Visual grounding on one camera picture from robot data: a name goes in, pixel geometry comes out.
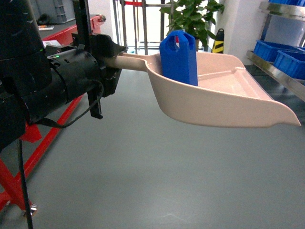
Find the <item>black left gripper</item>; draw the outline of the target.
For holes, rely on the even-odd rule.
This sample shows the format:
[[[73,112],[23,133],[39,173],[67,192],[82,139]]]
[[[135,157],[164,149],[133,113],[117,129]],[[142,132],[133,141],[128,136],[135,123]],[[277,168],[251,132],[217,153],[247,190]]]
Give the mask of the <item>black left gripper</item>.
[[[91,116],[102,119],[100,99],[115,93],[121,75],[121,69],[107,67],[104,59],[127,52],[128,47],[116,44],[105,34],[93,33],[89,39],[89,47],[79,43],[48,59],[65,84],[67,101],[87,93]]]

